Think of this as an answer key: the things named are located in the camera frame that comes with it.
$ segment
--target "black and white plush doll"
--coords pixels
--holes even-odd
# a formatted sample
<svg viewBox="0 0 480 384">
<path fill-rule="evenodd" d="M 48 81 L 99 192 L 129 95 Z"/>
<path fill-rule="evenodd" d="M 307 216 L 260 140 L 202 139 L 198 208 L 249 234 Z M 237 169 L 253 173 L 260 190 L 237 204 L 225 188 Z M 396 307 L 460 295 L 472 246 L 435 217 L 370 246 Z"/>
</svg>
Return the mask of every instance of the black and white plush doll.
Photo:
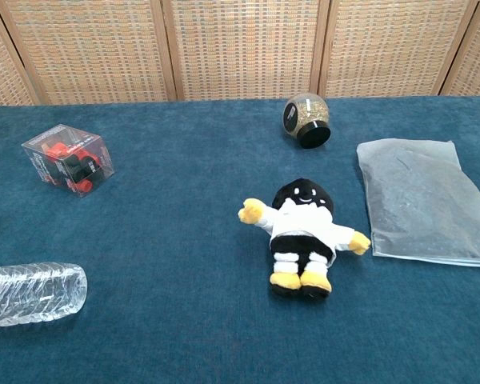
<svg viewBox="0 0 480 384">
<path fill-rule="evenodd" d="M 275 195 L 272 207 L 248 198 L 238 212 L 240 220 L 270 235 L 274 272 L 270 284 L 276 293 L 302 291 L 325 298 L 332 291 L 327 271 L 336 250 L 364 254 L 370 240 L 352 228 L 333 224 L 333 201 L 315 182 L 300 178 Z"/>
</svg>

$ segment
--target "plush toy face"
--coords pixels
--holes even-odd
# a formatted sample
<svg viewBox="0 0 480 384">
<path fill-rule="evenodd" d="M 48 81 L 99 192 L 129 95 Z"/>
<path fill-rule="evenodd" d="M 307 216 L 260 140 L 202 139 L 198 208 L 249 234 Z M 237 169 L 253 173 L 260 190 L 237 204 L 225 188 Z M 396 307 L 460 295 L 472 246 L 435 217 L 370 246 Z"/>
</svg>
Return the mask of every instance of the plush toy face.
<svg viewBox="0 0 480 384">
<path fill-rule="evenodd" d="M 286 184 L 275 195 L 272 207 L 278 210 L 287 198 L 291 198 L 295 204 L 311 204 L 324 206 L 333 213 L 333 201 L 322 187 L 316 182 L 305 178 L 299 178 L 290 184 Z"/>
</svg>

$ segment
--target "white shirt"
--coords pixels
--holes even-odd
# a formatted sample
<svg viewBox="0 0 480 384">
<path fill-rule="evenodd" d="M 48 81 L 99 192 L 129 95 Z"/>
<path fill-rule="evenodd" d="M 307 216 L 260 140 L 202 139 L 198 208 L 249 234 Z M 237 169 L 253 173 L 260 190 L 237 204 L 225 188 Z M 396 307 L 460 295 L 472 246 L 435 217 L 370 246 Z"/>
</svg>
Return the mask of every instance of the white shirt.
<svg viewBox="0 0 480 384">
<path fill-rule="evenodd" d="M 270 241 L 281 235 L 314 236 L 332 251 L 348 250 L 354 230 L 333 224 L 333 217 L 324 206 L 316 203 L 297 205 L 287 198 L 279 210 L 267 206 L 256 223 L 270 235 Z"/>
</svg>

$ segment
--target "plastic bag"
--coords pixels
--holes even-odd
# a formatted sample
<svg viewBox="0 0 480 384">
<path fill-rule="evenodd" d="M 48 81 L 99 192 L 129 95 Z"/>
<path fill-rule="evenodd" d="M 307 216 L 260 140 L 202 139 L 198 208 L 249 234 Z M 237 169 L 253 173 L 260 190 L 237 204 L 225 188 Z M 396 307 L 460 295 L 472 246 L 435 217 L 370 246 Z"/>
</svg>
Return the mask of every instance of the plastic bag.
<svg viewBox="0 0 480 384">
<path fill-rule="evenodd" d="M 452 142 L 358 146 L 374 256 L 480 266 L 480 191 Z"/>
</svg>

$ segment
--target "yellow hand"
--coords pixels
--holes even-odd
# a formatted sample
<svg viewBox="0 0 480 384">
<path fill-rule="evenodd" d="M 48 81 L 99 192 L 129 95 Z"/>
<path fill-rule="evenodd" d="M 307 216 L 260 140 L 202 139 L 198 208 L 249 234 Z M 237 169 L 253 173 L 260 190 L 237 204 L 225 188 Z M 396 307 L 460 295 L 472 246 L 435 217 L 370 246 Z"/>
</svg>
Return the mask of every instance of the yellow hand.
<svg viewBox="0 0 480 384">
<path fill-rule="evenodd" d="M 266 205 L 256 198 L 248 198 L 243 202 L 244 208 L 238 212 L 238 218 L 245 224 L 256 224 L 263 216 Z"/>
<path fill-rule="evenodd" d="M 356 254 L 364 254 L 370 248 L 371 241 L 361 232 L 354 232 L 352 240 L 350 240 L 349 250 Z"/>
</svg>

